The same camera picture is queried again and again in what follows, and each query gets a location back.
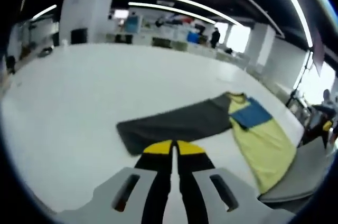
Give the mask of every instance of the blue fabric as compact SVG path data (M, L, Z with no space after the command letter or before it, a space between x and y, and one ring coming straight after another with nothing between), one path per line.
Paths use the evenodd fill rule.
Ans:
M250 129L272 119L272 115L267 112L258 101L254 100L252 97L248 98L247 101L250 102L250 105L230 114L230 117L232 117L241 127Z
M193 33L191 31L189 31L186 39L190 43L198 43L199 42L199 35L197 33Z
M137 33L138 22L139 22L139 17L137 15L129 16L125 23L125 31L128 33Z

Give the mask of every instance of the window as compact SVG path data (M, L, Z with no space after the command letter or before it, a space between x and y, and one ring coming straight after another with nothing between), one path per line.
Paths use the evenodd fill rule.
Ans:
M114 11L114 19L126 19L129 15L128 10L124 9L115 9Z
M218 31L220 32L220 40L218 42L222 44L224 43L224 40L226 38L229 24L223 22L216 22L215 27L218 28Z
M314 64L307 69L302 79L301 91L304 98L310 104L320 104L323 101L323 92L325 89L332 89L335 80L335 71L324 62L321 76L319 77Z
M250 31L251 28L249 27L238 25L232 26L227 41L227 47L232 48L233 51L244 53L249 41Z

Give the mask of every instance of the white table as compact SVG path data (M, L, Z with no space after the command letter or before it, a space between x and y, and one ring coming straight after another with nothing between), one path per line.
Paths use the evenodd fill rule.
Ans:
M2 100L5 139L21 178L42 202L56 212L76 209L90 201L95 187L138 160L129 156L119 138L118 122L225 91L256 98L298 144L301 124L236 66L186 52L124 44L59 47L23 67ZM231 130L195 143L206 149L216 167L230 170L259 194ZM186 222L176 172L174 166L164 223Z

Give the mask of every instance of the gray cloth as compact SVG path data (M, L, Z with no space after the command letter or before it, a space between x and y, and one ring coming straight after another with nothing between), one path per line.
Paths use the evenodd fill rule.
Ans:
M285 202L306 198L322 182L328 163L322 139L297 149L295 159L283 178L259 200L263 203Z
M117 130L129 153L137 155L156 142L191 142L230 129L230 103L231 99L223 94L155 116L118 123Z

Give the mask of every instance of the dark gray towel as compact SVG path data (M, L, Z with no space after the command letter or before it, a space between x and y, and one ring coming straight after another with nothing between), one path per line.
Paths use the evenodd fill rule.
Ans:
M190 142L231 128L230 102L223 94L173 111L118 123L117 130L131 155L168 139Z

